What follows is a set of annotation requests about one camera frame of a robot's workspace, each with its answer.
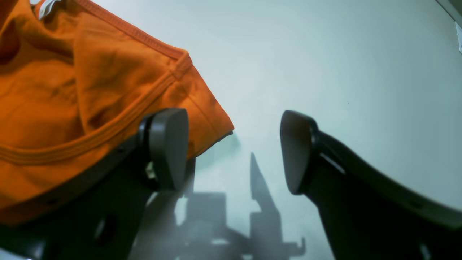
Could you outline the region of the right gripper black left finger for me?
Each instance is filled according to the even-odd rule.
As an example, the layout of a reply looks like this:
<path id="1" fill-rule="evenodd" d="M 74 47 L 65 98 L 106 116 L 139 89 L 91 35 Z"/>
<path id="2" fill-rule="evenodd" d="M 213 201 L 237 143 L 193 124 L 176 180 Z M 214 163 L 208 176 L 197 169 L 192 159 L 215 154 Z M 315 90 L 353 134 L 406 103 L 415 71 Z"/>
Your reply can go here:
<path id="1" fill-rule="evenodd" d="M 1 250 L 25 260 L 125 260 L 149 197 L 183 186 L 188 138 L 184 108 L 145 116 L 94 166 L 1 211 Z"/>

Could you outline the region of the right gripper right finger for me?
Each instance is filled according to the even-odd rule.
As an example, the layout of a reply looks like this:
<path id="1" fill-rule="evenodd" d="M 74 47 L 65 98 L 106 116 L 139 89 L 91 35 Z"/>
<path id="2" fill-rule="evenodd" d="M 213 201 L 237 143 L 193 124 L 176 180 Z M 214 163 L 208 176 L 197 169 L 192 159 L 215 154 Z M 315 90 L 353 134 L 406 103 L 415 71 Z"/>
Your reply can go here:
<path id="1" fill-rule="evenodd" d="M 337 260 L 460 260 L 461 212 L 380 173 L 305 114 L 279 127 L 289 191 L 315 204 Z"/>

